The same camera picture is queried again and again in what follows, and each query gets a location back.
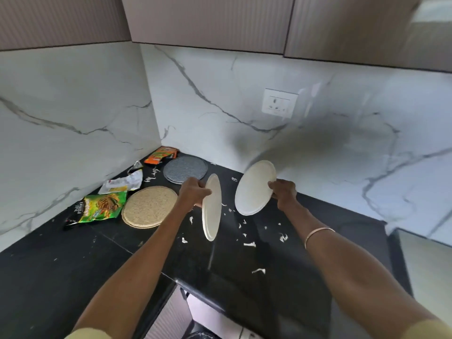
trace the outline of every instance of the white plate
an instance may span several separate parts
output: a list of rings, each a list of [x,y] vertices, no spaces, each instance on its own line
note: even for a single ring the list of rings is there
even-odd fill
[[[246,170],[235,192],[235,208],[240,214],[253,215],[265,207],[273,194],[269,181],[276,181],[276,169],[268,160],[258,161]]]
[[[202,201],[202,229],[207,240],[213,241],[217,236],[222,216],[222,188],[216,174],[209,176],[206,188],[211,189],[212,194]]]

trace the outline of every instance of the yellow sleeve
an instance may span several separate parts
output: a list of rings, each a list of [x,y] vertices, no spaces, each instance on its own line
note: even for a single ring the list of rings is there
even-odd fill
[[[410,327],[401,339],[452,339],[452,330],[440,320],[425,320]]]
[[[112,339],[107,333],[94,328],[80,328],[69,334],[65,339]]]

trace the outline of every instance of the orange snack packet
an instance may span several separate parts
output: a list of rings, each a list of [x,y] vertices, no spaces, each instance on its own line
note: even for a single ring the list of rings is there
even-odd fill
[[[172,158],[176,158],[178,149],[175,149],[174,147],[168,147],[168,146],[161,146],[157,150],[155,150],[153,153],[150,154],[148,158],[144,161],[147,164],[159,164],[160,161],[168,156],[172,155]]]

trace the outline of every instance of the bracelet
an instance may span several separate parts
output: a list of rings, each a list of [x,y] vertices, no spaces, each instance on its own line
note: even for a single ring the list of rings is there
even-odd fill
[[[336,232],[334,229],[329,228],[329,227],[321,227],[321,228],[318,228],[318,229],[316,229],[316,230],[313,230],[313,231],[312,231],[311,233],[309,233],[308,236],[306,237],[306,240],[305,240],[305,249],[306,249],[306,244],[308,243],[308,239],[311,237],[311,235],[313,235],[314,233],[317,233],[318,231],[321,231],[321,230],[331,230],[331,231],[333,231],[333,232]]]

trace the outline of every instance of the round placemat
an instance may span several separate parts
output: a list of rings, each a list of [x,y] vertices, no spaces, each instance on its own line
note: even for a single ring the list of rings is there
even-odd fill
[[[235,208],[240,214],[253,215],[265,207],[273,194],[269,181],[276,181],[276,170],[268,160],[260,160],[245,171],[235,191]]]
[[[169,214],[177,200],[177,194],[162,186],[148,187],[130,196],[121,216],[126,224],[135,228],[151,228]]]
[[[207,172],[207,164],[201,158],[182,156],[168,162],[163,168],[163,176],[176,184],[184,183],[189,177],[201,179]]]
[[[213,241],[217,236],[222,216],[222,188],[216,174],[209,176],[206,188],[212,190],[212,194],[202,200],[202,229],[207,240]]]

